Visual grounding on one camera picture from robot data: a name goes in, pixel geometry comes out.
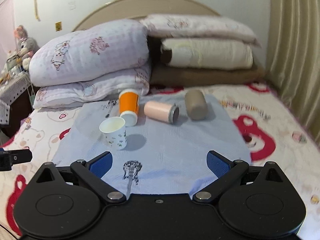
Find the taupe tumbler cup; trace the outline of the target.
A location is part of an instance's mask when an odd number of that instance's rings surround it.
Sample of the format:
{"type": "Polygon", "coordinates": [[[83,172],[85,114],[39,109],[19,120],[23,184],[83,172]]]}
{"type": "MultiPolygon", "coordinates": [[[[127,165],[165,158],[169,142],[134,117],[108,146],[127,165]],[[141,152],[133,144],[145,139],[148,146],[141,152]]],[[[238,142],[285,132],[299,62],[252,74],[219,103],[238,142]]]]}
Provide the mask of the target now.
{"type": "Polygon", "coordinates": [[[187,115],[192,120],[203,120],[208,113],[204,94],[198,89],[188,90],[184,96],[187,115]]]}

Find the orange paper cup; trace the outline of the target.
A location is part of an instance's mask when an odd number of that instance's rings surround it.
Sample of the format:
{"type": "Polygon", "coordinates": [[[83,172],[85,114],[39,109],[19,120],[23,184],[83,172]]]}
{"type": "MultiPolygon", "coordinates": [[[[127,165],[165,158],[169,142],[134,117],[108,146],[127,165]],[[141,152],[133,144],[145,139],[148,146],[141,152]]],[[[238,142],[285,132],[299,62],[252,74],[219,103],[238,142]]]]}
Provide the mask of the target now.
{"type": "Polygon", "coordinates": [[[125,89],[119,94],[119,116],[127,127],[135,126],[139,114],[139,94],[134,89],[125,89]]]}

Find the beige striped curtain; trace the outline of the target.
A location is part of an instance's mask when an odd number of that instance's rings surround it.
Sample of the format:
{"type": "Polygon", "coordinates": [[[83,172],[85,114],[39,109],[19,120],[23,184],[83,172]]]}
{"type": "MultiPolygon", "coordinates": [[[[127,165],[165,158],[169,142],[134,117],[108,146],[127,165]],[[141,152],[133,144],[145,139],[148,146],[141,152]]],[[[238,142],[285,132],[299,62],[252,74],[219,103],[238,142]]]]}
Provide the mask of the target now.
{"type": "Polygon", "coordinates": [[[319,0],[270,0],[267,79],[319,144],[319,0]]]}

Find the pink floral pillow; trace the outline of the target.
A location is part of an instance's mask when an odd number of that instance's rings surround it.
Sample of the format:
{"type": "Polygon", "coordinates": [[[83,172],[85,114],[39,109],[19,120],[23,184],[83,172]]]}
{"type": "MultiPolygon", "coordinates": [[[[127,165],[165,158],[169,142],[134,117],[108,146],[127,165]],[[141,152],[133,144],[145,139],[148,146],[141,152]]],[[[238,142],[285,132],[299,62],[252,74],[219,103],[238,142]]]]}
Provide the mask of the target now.
{"type": "Polygon", "coordinates": [[[247,25],[222,16],[151,14],[139,21],[149,36],[158,38],[225,38],[260,46],[247,25]]]}

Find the upper pink checked quilt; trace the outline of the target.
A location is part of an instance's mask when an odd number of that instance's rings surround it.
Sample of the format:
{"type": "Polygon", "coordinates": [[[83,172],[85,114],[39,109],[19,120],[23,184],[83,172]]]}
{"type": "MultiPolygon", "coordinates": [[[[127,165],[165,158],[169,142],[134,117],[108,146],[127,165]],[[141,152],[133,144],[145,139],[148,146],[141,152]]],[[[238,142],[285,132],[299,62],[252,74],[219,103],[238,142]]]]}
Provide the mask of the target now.
{"type": "Polygon", "coordinates": [[[149,58],[147,35],[138,21],[122,19],[54,38],[33,55],[31,83],[64,85],[143,66],[149,58]]]}

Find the plush toy doll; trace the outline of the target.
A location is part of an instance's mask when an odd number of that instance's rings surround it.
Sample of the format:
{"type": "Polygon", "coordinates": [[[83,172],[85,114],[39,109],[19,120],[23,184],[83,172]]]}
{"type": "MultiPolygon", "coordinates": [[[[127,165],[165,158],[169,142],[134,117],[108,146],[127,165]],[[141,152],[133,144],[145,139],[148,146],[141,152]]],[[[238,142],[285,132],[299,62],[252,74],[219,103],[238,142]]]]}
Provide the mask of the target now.
{"type": "Polygon", "coordinates": [[[18,41],[19,50],[17,55],[21,59],[22,68],[28,71],[33,55],[39,50],[39,45],[34,38],[28,36],[23,25],[19,25],[14,30],[14,36],[18,41]]]}

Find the light blue patterned cloth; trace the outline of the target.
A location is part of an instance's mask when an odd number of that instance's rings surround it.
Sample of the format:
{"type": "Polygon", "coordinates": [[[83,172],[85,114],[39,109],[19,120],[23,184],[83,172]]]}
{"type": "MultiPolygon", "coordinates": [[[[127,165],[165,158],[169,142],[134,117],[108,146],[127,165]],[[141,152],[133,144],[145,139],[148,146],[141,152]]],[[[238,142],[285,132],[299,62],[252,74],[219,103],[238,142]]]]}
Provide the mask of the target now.
{"type": "Polygon", "coordinates": [[[70,131],[61,140],[53,163],[67,166],[78,159],[91,160],[110,152],[102,179],[126,196],[130,194],[195,194],[216,180],[207,165],[215,151],[229,160],[251,162],[251,154],[238,128],[212,95],[205,95],[208,114],[193,121],[186,112],[184,93],[141,98],[140,104],[158,101],[180,109],[178,121],[166,124],[139,113],[135,126],[126,129],[127,146],[111,147],[99,125],[119,114],[119,105],[107,101],[82,106],[70,131]]]}

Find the pink checked quilt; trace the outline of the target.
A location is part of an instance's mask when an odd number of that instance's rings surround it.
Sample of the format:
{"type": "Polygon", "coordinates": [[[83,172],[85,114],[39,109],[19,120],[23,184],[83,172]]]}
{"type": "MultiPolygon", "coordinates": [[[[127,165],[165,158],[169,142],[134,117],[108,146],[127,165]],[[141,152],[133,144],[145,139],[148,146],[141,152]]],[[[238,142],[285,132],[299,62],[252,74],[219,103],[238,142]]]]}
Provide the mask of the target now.
{"type": "Polygon", "coordinates": [[[106,74],[94,80],[40,88],[33,103],[34,109],[72,108],[84,103],[100,101],[134,89],[139,95],[149,92],[151,66],[149,63],[132,69],[106,74]]]}
{"type": "Polygon", "coordinates": [[[64,85],[143,66],[149,58],[147,35],[138,21],[122,19],[54,38],[33,55],[31,83],[64,85]]]}

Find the lower pink checked quilt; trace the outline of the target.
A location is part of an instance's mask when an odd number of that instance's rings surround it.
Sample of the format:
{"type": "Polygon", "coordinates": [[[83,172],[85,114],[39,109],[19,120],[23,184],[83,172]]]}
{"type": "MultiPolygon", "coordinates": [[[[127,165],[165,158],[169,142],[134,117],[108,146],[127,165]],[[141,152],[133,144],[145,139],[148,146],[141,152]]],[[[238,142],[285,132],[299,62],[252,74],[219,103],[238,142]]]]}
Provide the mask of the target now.
{"type": "Polygon", "coordinates": [[[40,88],[33,103],[34,109],[72,108],[84,103],[100,101],[134,89],[139,95],[149,92],[151,66],[149,63],[132,69],[106,74],[94,80],[40,88]]]}

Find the cluttered bedside table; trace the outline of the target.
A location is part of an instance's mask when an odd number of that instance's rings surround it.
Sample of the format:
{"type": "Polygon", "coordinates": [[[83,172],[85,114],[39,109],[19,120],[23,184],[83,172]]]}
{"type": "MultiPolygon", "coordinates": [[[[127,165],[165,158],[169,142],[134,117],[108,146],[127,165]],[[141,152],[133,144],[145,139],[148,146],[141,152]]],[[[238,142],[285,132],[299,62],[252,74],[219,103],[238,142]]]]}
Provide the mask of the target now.
{"type": "Polygon", "coordinates": [[[21,122],[32,113],[37,90],[17,53],[8,54],[1,71],[1,132],[7,137],[15,135],[21,122]]]}

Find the bear pattern bedspread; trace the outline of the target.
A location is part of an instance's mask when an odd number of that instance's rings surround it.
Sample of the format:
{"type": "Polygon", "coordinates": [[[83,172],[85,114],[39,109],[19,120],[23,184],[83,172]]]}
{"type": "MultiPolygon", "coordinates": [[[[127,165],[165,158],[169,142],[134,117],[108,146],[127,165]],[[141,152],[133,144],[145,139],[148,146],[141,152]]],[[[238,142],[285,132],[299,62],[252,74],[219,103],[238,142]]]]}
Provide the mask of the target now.
{"type": "MultiPolygon", "coordinates": [[[[278,163],[306,205],[306,219],[299,237],[319,239],[319,149],[289,110],[263,84],[203,87],[232,119],[243,118],[273,139],[269,159],[278,163]]],[[[79,108],[35,110],[4,148],[29,148],[31,162],[1,173],[1,239],[18,237],[13,206],[27,182],[45,161],[52,160],[60,141],[79,113],[79,108]]]]}

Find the cream folded blanket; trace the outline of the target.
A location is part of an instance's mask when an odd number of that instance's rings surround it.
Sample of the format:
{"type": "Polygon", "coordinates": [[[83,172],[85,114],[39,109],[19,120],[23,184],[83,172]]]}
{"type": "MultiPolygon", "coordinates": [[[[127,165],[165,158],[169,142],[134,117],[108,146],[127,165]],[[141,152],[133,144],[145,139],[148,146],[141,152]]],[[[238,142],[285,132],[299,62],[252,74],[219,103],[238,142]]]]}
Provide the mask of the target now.
{"type": "Polygon", "coordinates": [[[171,67],[206,69],[249,69],[251,47],[236,40],[218,38],[168,38],[162,41],[162,61],[171,67]]]}

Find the pink tumbler cup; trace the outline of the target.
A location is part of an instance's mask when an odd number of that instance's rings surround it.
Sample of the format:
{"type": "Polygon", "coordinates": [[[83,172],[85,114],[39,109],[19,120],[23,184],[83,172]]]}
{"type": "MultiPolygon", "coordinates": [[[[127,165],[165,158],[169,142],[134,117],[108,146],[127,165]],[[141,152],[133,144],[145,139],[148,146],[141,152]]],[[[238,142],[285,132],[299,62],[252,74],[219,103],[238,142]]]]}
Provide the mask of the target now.
{"type": "Polygon", "coordinates": [[[175,104],[158,101],[148,101],[144,105],[144,114],[151,119],[174,124],[179,117],[180,109],[175,104]]]}

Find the white floral paper cup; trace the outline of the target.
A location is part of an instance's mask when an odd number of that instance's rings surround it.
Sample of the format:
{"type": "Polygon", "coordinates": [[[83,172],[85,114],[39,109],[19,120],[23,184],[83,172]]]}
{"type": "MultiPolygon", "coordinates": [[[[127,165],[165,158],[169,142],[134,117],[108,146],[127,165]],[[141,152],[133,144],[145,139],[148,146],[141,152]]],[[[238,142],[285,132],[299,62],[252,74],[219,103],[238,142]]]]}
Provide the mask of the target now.
{"type": "Polygon", "coordinates": [[[127,146],[126,124],[122,117],[107,118],[99,125],[99,130],[112,150],[122,150],[127,146]]]}

